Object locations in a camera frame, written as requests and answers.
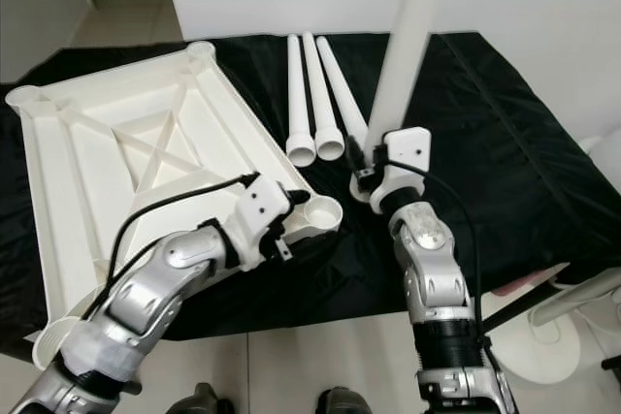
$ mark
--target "tiled floor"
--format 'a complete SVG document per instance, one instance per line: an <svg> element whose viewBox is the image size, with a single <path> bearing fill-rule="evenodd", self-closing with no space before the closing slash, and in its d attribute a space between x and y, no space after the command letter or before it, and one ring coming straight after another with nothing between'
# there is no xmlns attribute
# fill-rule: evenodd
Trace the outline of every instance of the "tiled floor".
<svg viewBox="0 0 621 414"><path fill-rule="evenodd" d="M182 41L173 0L94 0L74 48L135 46Z"/></svg>
<svg viewBox="0 0 621 414"><path fill-rule="evenodd" d="M522 414L617 414L619 386L599 368L604 352L584 321L578 370L568 380L540 386L507 375ZM414 379L417 358L405 313L366 317L185 342L160 342L141 368L144 390L124 396L115 413L164 413L210 382L239 414L311 414L318 394L345 385L365 396L376 413L423 412ZM0 357L0 412L34 380L36 369Z"/></svg>

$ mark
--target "white pvc pipe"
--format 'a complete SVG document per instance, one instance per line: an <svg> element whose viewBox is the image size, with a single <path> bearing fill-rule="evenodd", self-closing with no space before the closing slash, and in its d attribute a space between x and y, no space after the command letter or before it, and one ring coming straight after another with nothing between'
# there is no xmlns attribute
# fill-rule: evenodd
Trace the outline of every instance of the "white pvc pipe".
<svg viewBox="0 0 621 414"><path fill-rule="evenodd" d="M309 128L307 97L304 91L300 41L295 34L287 38L289 59L289 138L286 152L296 167L307 167L314 161L315 148Z"/></svg>
<svg viewBox="0 0 621 414"><path fill-rule="evenodd" d="M328 80L332 86L334 97L337 100L339 111L341 111L347 134L353 136L360 147L362 147L365 139L367 139L367 122L365 122L351 94L351 90L347 85L341 67L339 67L339 62L337 62L328 40L323 36L317 38L317 48L319 49L319 55L321 55L323 67L328 75Z"/></svg>
<svg viewBox="0 0 621 414"><path fill-rule="evenodd" d="M535 327L547 324L619 287L621 287L621 268L608 269L537 307L531 312L530 321Z"/></svg>
<svg viewBox="0 0 621 414"><path fill-rule="evenodd" d="M381 68L364 145L368 163L382 136L403 125L432 28L436 0L401 0L397 22Z"/></svg>
<svg viewBox="0 0 621 414"><path fill-rule="evenodd" d="M317 155L323 160L336 160L344 151L343 135L337 127L334 119L328 87L323 78L321 62L317 54L312 34L307 32L302 36L304 42L304 55L307 58L307 71L309 73L310 95L312 97L312 110L316 132L314 145Z"/></svg>

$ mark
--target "white wall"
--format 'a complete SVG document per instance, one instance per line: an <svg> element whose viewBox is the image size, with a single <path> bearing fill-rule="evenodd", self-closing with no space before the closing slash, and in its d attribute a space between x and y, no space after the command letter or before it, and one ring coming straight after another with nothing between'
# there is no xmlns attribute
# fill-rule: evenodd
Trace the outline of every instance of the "white wall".
<svg viewBox="0 0 621 414"><path fill-rule="evenodd" d="M389 30L398 0L175 0L186 40ZM621 0L442 0L437 31L480 31L575 138L621 125Z"/></svg>
<svg viewBox="0 0 621 414"><path fill-rule="evenodd" d="M0 81L17 80L63 48L87 10L85 0L0 0Z"/></svg>

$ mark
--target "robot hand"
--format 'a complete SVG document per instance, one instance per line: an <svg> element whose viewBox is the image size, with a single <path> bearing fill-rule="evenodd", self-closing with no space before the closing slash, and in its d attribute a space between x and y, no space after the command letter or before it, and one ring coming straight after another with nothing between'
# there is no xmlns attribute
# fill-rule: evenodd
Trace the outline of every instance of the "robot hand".
<svg viewBox="0 0 621 414"><path fill-rule="evenodd" d="M180 311L216 275L249 271L266 258L291 258L282 221L304 191L285 191L263 175L252 182L223 225L208 220L192 232L161 239L148 261L122 277L90 320L63 342L13 414L108 414L140 363Z"/></svg>

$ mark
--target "pink object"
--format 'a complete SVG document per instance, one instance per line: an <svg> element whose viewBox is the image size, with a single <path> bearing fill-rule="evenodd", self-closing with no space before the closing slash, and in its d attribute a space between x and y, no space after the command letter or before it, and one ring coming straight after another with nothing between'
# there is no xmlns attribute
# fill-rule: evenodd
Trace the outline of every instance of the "pink object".
<svg viewBox="0 0 621 414"><path fill-rule="evenodd" d="M537 278L541 274L542 274L542 271L534 271L530 275L526 275L522 278L518 278L515 281L511 281L508 285L498 288L492 291L492 293L495 294L496 296L506 296L509 293L513 293L518 288L521 288L525 284L533 281L535 278Z"/></svg>

